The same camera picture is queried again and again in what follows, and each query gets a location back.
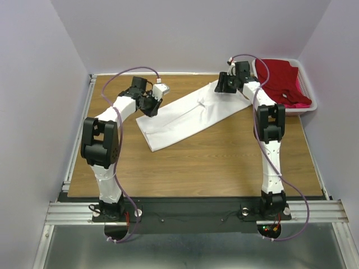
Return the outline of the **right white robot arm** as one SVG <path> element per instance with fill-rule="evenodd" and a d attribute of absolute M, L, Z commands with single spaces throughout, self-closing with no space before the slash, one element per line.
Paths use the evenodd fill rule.
<path fill-rule="evenodd" d="M 260 146 L 263 162 L 263 184 L 258 212 L 270 219 L 286 207 L 280 171 L 280 148 L 285 133 L 286 108 L 273 101 L 262 89 L 259 80 L 251 75 L 248 61 L 228 60 L 227 72 L 219 73 L 215 92 L 241 93 L 251 103 L 254 111 L 254 135 Z"/>

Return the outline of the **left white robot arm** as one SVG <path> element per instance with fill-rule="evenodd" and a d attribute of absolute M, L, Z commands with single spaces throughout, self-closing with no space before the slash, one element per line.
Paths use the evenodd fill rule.
<path fill-rule="evenodd" d="M 123 122 L 140 110 L 154 117 L 170 88 L 160 78 L 147 90 L 149 81 L 133 77 L 131 85 L 117 96 L 109 108 L 96 117 L 84 119 L 80 154 L 94 172 L 99 188 L 99 204 L 91 205 L 94 217 L 118 221 L 124 217 L 123 191 L 116 181 L 115 165 L 122 147 Z"/>

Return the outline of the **white t shirt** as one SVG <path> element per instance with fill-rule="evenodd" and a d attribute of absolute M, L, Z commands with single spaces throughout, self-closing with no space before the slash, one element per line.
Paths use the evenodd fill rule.
<path fill-rule="evenodd" d="M 251 105 L 241 93 L 216 93 L 217 81 L 136 119 L 152 152 L 174 145 Z"/>

